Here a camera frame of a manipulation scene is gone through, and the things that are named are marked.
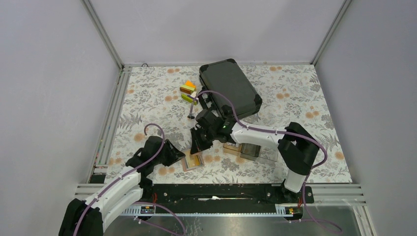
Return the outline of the pink leather card holder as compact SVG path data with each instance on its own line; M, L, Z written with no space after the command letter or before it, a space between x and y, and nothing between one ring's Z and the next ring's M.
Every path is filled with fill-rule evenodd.
M183 150L184 158L181 159L181 164L184 172L188 172L200 167L203 167L204 160L202 158L201 153L191 154L191 149Z

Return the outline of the orange gold credit card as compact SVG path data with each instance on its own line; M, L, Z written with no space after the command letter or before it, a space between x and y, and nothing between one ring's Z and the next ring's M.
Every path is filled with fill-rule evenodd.
M202 161L198 155L189 156L187 159L187 165L189 168L195 168L201 166Z

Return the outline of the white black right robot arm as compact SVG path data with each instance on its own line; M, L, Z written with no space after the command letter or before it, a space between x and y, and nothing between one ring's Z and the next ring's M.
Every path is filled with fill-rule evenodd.
M230 144L252 144L275 149L288 168L282 196L293 203L301 197L301 189L314 167L320 150L325 151L299 123L291 122L281 129L255 125L237 118L222 118L208 109L195 118L191 132L191 154L212 147L214 141Z

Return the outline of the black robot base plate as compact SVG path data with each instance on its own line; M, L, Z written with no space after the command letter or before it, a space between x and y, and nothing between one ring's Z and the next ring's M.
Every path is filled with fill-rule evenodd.
M152 184L140 199L164 206L156 213L254 214L275 213L276 205L300 207L314 203L311 187L293 193L283 184Z

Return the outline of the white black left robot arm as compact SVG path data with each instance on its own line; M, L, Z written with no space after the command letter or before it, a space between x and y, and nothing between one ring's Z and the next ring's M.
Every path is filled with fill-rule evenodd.
M145 145L128 159L120 174L84 200L73 199L67 206L60 236L102 236L110 224L136 201L152 197L148 175L156 165L171 166L185 154L169 140L150 136Z

